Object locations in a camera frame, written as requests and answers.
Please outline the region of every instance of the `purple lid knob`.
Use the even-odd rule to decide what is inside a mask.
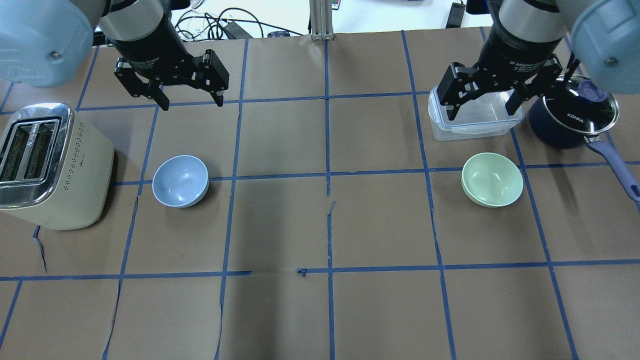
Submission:
[[[584,80],[578,85],[578,95],[593,102],[600,102],[609,94],[600,90],[591,80]]]

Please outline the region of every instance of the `blue bowl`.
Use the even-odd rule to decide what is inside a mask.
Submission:
[[[186,208],[202,200],[209,188],[209,172],[202,160],[180,155],[156,170],[151,187],[156,200],[170,208]]]

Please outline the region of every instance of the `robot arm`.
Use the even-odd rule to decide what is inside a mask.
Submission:
[[[452,63],[438,86],[449,120],[466,102],[513,89],[511,115],[531,97],[545,95],[562,66],[554,49],[572,29],[573,51],[600,88],[640,92],[640,1],[489,0],[493,27],[476,64]]]
[[[53,87],[75,74],[99,24],[122,54],[115,76],[133,97],[169,99],[161,86],[189,85],[222,106],[229,74],[210,49],[190,55],[170,21],[170,0],[3,0],[0,77]]]

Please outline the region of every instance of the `purple handle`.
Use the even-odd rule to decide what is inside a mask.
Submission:
[[[634,201],[640,201],[640,184],[638,184],[634,175],[631,174],[627,164],[622,160],[616,149],[608,142],[602,141],[599,136],[596,138],[587,138],[587,146],[593,152],[602,155],[602,157],[607,160],[609,166],[613,169],[613,173],[616,174],[618,181],[627,192],[627,195]]]

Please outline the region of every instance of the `toaster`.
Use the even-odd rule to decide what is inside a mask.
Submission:
[[[0,140],[0,211],[52,230],[100,218],[113,144],[66,104],[27,106]]]

